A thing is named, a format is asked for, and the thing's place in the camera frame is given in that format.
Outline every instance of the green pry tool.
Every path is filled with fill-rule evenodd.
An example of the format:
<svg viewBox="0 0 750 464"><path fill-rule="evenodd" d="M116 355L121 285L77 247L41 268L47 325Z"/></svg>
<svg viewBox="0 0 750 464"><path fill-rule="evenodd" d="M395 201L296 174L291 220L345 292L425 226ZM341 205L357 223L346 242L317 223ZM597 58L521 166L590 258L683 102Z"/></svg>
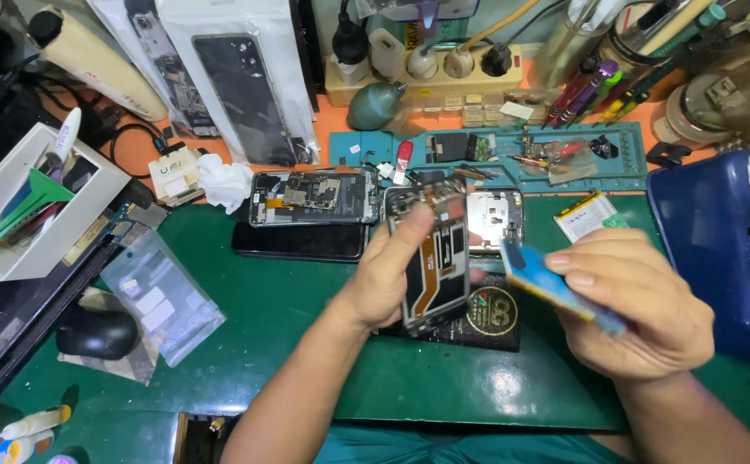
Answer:
<svg viewBox="0 0 750 464"><path fill-rule="evenodd" d="M9 233L9 230L19 223L25 216L36 211L46 203L53 201L69 201L73 193L49 176L42 174L39 170L32 168L28 173L31 182L31 193L14 211L0 220L0 238Z"/></svg>

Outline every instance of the blue bin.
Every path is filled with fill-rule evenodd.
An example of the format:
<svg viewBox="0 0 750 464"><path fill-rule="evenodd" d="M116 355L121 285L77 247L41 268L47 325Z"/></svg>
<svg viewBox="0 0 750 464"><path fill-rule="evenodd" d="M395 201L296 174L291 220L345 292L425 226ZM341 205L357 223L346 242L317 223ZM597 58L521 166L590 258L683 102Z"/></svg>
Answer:
<svg viewBox="0 0 750 464"><path fill-rule="evenodd" d="M647 177L673 268L716 313L716 350L750 359L750 151Z"/></svg>

